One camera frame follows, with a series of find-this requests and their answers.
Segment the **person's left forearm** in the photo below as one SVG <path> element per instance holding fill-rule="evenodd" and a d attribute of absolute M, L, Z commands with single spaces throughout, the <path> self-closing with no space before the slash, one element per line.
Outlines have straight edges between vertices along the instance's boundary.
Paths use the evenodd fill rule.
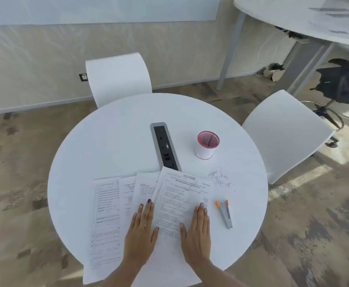
<path fill-rule="evenodd" d="M 131 287 L 147 261 L 147 258 L 130 257 L 123 259 L 120 265 L 101 283 L 100 287 Z"/>

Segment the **open cardboard box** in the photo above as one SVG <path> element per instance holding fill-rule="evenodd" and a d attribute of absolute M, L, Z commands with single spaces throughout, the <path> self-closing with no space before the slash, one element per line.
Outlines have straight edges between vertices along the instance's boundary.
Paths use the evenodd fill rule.
<path fill-rule="evenodd" d="M 286 68 L 284 68 L 284 64 L 271 63 L 263 70 L 262 75 L 272 82 L 278 82 L 283 76 L 285 70 Z"/>

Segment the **black office chair chrome footring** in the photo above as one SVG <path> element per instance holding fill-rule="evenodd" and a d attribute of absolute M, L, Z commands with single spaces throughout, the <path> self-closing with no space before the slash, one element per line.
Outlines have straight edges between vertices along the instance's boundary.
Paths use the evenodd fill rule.
<path fill-rule="evenodd" d="M 323 96 L 329 98 L 325 105 L 314 101 L 301 101 L 303 104 L 313 104 L 313 112 L 319 117 L 329 121 L 336 127 L 338 132 L 344 128 L 344 120 L 334 110 L 330 109 L 333 102 L 349 105 L 349 61 L 342 58 L 334 58 L 328 61 L 336 67 L 321 68 L 316 71 L 321 74 L 319 83 L 310 90 L 323 93 Z"/>

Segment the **white curved chair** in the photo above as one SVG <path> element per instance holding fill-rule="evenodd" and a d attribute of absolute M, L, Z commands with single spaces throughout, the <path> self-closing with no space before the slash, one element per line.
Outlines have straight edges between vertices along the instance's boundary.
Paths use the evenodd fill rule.
<path fill-rule="evenodd" d="M 263 100 L 242 124 L 263 159 L 268 184 L 313 155 L 334 129 L 285 90 Z"/>
<path fill-rule="evenodd" d="M 85 66 L 98 109 L 124 97 L 153 92 L 148 68 L 138 52 L 87 60 Z"/>

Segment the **person's right forearm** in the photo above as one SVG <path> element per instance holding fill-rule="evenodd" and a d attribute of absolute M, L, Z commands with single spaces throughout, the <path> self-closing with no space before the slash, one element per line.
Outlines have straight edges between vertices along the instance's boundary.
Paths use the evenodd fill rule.
<path fill-rule="evenodd" d="M 187 263 L 205 287 L 249 287 L 204 257 L 187 260 Z"/>

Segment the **grey table power socket module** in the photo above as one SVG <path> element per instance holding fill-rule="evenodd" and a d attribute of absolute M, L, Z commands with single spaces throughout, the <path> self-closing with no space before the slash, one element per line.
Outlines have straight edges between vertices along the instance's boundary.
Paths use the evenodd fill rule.
<path fill-rule="evenodd" d="M 158 157 L 159 168 L 171 168 L 177 171 L 182 171 L 173 142 L 167 127 L 164 122 L 150 124 L 150 129 L 153 136 L 154 147 Z"/>

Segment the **white mesh pen holder pink rim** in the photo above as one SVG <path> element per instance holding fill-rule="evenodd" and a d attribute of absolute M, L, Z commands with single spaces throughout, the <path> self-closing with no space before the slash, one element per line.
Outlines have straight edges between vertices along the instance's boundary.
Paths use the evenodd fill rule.
<path fill-rule="evenodd" d="M 197 144 L 195 146 L 195 155 L 202 160 L 210 159 L 215 149 L 220 144 L 220 138 L 214 132 L 202 131 L 197 136 Z"/>

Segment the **person's left hand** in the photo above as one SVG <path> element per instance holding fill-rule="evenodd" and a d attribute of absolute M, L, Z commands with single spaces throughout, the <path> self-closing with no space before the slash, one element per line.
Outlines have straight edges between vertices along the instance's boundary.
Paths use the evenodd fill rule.
<path fill-rule="evenodd" d="M 138 211 L 132 216 L 125 237 L 123 259 L 150 258 L 154 250 L 152 246 L 153 217 L 154 203 L 149 199 L 145 205 L 140 204 Z"/>

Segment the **white table with grey legs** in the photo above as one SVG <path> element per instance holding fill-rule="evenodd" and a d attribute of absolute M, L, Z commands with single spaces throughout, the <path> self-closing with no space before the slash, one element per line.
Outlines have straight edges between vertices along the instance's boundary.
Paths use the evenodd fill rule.
<path fill-rule="evenodd" d="M 288 65 L 272 93 L 292 96 L 304 87 L 337 44 L 349 45 L 349 0 L 234 0 L 239 10 L 216 90 L 221 91 L 245 18 L 303 36 L 300 53 Z"/>

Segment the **printed paper sheet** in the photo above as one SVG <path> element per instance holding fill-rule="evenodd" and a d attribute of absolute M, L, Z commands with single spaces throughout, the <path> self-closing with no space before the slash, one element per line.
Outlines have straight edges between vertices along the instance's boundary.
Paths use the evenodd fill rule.
<path fill-rule="evenodd" d="M 120 190 L 120 215 L 122 219 L 122 230 L 124 234 L 127 232 L 131 218 L 135 212 L 134 206 L 134 187 L 136 176 L 121 177 L 119 179 Z"/>
<path fill-rule="evenodd" d="M 137 173 L 132 196 L 131 213 L 138 211 L 140 204 L 146 204 L 152 198 L 160 172 Z"/>
<path fill-rule="evenodd" d="M 83 263 L 83 284 L 104 280 L 122 260 L 122 223 L 124 207 L 119 180 L 126 176 L 92 181 L 90 236 Z"/>
<path fill-rule="evenodd" d="M 152 198 L 158 240 L 133 286 L 189 287 L 201 282 L 184 259 L 179 226 L 190 229 L 194 208 L 200 203 L 208 207 L 214 190 L 211 180 L 162 168 Z"/>

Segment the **grey stapler with orange tips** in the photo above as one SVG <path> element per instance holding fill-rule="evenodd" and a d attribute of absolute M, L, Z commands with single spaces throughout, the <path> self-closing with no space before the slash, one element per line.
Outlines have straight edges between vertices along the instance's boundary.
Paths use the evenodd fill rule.
<path fill-rule="evenodd" d="M 229 211 L 229 201 L 228 200 L 215 201 L 215 205 L 216 205 L 217 209 L 219 210 L 220 215 L 221 215 L 227 229 L 232 229 L 233 223 L 232 223 L 231 215 L 230 215 L 230 211 Z"/>

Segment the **person's right hand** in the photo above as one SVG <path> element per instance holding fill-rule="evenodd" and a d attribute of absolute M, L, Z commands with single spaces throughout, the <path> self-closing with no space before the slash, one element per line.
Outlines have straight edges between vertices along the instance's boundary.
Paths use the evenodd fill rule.
<path fill-rule="evenodd" d="M 192 221 L 187 230 L 188 246 L 182 246 L 182 252 L 187 260 L 195 260 L 204 257 L 210 259 L 211 237 L 210 237 L 210 218 L 204 203 L 195 207 Z"/>

